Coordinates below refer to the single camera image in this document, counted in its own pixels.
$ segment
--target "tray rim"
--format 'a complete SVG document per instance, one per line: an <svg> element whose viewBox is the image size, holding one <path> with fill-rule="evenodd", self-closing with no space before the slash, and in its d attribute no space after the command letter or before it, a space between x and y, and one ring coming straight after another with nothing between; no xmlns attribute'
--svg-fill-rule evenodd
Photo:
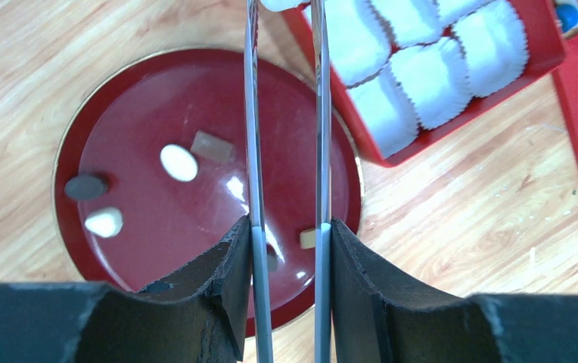
<svg viewBox="0 0 578 363"><path fill-rule="evenodd" d="M78 263L75 261L75 259L73 259L73 255L71 254L69 248L67 247L66 241L64 240L64 236L62 236L61 233L61 229L60 229L60 224L59 224L59 218L57 216L57 200L56 200L56 178L57 178L57 168L58 168L58 164L59 164L59 159L60 159L60 155L62 154L63 148L64 148L64 143L67 140L67 137L69 135L70 130L73 128L73 124L75 123L76 119L78 118L78 116L81 114L82 110L87 106L87 104L90 102L91 99L93 99L94 96L96 96L96 94L102 90L103 87L105 87L109 82L111 82L113 79L115 79L117 76L119 76L120 74L122 74L123 72L127 71L128 69L130 69L131 67L134 67L144 61L148 61L152 58L156 58L162 55L166 55L166 54L172 54L172 53L176 53L176 52L182 52L182 51L193 51L193 50L205 50L205 51L230 51L230 52L234 52L234 53L239 53L239 54L243 54L244 57L244 51L240 48L237 47L229 47L229 46L222 46L222 45L186 45L186 46L182 46L182 47L172 47L172 48L165 48L159 51L155 51L152 52L150 54L146 54L145 56L142 57L138 57L130 62L128 62L127 64L125 64L124 66L118 68L117 70L114 70L113 72L111 72L108 76L104 77L104 79L102 79L102 81L97 84L90 92L89 94L84 98L84 100L80 103L80 105L76 108L75 112L73 113L73 115L71 116L64 132L62 133L62 136L60 138L60 143L57 146L57 150L55 152L55 157L54 157L54 162L53 162L53 168L51 171L51 217L53 218L53 226L54 229L56 231L56 235L57 235L57 240L59 241L59 245L60 248L62 249L62 251L64 253L66 253L69 256L69 260L73 263L73 265L75 266L78 274L80 275L80 277L82 279L84 279L85 281L90 281L90 274L87 273L85 276L84 273L82 273L81 268L79 267ZM268 59L267 57L258 57L259 60L265 61L269 64L271 64L272 66L275 66L287 73L289 73L290 75L292 75L293 77L295 77L296 79L298 79L300 82L302 82L304 85L308 86L309 89L314 92L314 94L316 93L316 86L314 82L311 82L310 80L308 80L303 74L298 73L297 71L294 70L290 70L287 67L283 67L282 65L280 65L278 62L275 62L273 60ZM361 157L360 157L360 153L359 153L359 149L358 146L356 145L356 142L351 134L351 131L349 130L349 128L347 127L347 124L344 122L342 116L340 115L340 113L338 113L338 111L335 109L335 107L331 107L331 113L334 116L335 119L332 120L332 122L338 122L338 124L340 125L340 127L343 130L343 133L345 135L345 138L347 140L347 142L349 143L350 147L351 147L351 151L353 153L353 159L354 159L354 164L356 166L356 174L358 175L358 182L359 182L359 199L360 199L360 203L359 203L359 222L358 222L358 228L357 228L357 232L361 230L361 228L363 227L364 223L363 223L363 218L362 218L362 211L364 210L365 207L365 178L364 178L364 173L362 171L362 162L361 162ZM124 292L127 293L133 293L128 286L123 286L119 281L117 281L115 278L113 278L113 274L111 273L111 271L108 270L108 268L101 266L107 273L107 275L114 281L114 283L116 285L119 285ZM288 324L290 324L293 321L296 321L298 318L303 317L303 315L307 314L310 310L312 310L315 306L315 303L313 303L310 307L308 307L307 309L305 309L303 312L301 312L299 315L296 315L294 318L292 318L291 320L278 325L277 327L273 328L272 330L275 331L277 329L280 329Z"/></svg>

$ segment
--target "round tray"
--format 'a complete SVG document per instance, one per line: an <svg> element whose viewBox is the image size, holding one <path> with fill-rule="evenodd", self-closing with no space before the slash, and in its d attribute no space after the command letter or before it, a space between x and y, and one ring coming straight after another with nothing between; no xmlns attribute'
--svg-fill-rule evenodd
<svg viewBox="0 0 578 363"><path fill-rule="evenodd" d="M87 280L128 291L180 268L217 243L248 214L244 56L222 49L152 55L110 77L84 102L62 140L54 171L54 207L61 237ZM260 143L266 233L278 266L269 273L272 326L313 305L314 250L300 232L314 228L315 92L286 70L258 63ZM357 231L362 183L356 150L334 116L331 148L333 216ZM171 178L160 163L167 144L191 149L202 131L233 144L226 163L197 157L191 182ZM102 175L108 192L75 202L66 183ZM116 207L124 226L111 238L83 228L86 216ZM253 335L250 293L247 335Z"/></svg>

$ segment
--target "small wooden piece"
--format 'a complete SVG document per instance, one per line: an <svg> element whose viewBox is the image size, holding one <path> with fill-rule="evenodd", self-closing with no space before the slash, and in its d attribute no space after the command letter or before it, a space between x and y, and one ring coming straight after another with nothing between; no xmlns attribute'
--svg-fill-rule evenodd
<svg viewBox="0 0 578 363"><path fill-rule="evenodd" d="M315 248L315 229L314 228L300 232L300 248L302 248L303 250L308 250L309 248Z"/></svg>
<svg viewBox="0 0 578 363"><path fill-rule="evenodd" d="M226 163L231 158L233 145L227 141L209 135L206 132L198 131L193 139L191 152L217 163Z"/></svg>

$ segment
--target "black disc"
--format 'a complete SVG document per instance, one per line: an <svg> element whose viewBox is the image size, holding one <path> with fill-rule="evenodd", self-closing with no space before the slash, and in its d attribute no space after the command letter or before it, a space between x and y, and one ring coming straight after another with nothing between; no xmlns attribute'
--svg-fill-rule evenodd
<svg viewBox="0 0 578 363"><path fill-rule="evenodd" d="M78 175L68 181L64 193L73 200L91 200L107 192L108 186L101 178L95 175Z"/></svg>

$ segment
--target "blue object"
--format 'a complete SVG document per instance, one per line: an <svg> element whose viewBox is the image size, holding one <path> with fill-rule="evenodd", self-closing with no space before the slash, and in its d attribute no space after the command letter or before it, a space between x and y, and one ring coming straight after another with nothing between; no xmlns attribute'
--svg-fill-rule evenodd
<svg viewBox="0 0 578 363"><path fill-rule="evenodd" d="M569 4L562 4L556 7L556 14L561 21L563 33L574 28L578 24L578 9Z"/></svg>

